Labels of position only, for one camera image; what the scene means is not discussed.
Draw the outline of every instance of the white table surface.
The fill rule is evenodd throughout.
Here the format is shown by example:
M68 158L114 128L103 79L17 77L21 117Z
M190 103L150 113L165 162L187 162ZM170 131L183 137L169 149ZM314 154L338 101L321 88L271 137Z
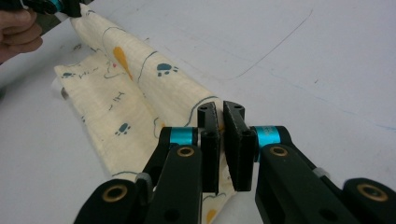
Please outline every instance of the white table surface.
M96 0L91 8L244 105L249 125L286 126L337 186L368 177L396 189L395 1ZM73 107L50 87L55 65L91 53L79 44L65 21L40 50L0 66L0 85L17 78L0 102L0 223L72 223L110 178ZM254 192L233 197L216 223L261 223Z

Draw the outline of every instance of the finger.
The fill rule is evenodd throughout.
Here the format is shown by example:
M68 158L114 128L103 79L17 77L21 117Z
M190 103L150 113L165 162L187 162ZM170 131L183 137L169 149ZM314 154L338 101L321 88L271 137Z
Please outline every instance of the finger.
M22 26L31 20L31 14L27 10L0 11L0 30L12 26Z
M26 44L8 46L8 49L16 53L27 53L37 50L42 44L43 39L41 37L38 37Z
M21 33L27 29L29 29L34 23L35 19L37 18L37 13L29 10L31 19L23 26L11 26L8 28L5 28L3 30L3 35L15 35L17 33Z
M17 56L19 53L9 50L8 45L0 43L0 63Z
M4 35L3 43L8 45L22 45L32 42L34 39L41 35L42 29L36 23L33 24L28 30L15 35Z

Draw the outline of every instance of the blue paw print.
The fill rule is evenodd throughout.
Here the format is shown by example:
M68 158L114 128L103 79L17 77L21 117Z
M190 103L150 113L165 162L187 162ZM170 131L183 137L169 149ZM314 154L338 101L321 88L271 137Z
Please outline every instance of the blue paw print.
M73 76L75 76L76 74L74 74L74 73L64 73L63 75L62 75L62 78L69 78L69 77L73 77Z
M127 134L128 130L131 129L131 126L128 123L123 123L120 127L119 130L115 132L115 135L120 135L120 134Z
M167 63L160 63L160 64L157 65L157 71L158 71L158 77L161 77L163 75L163 73L165 75L169 75L169 73L171 71L177 72L178 71L178 67L172 66L172 65L167 64Z

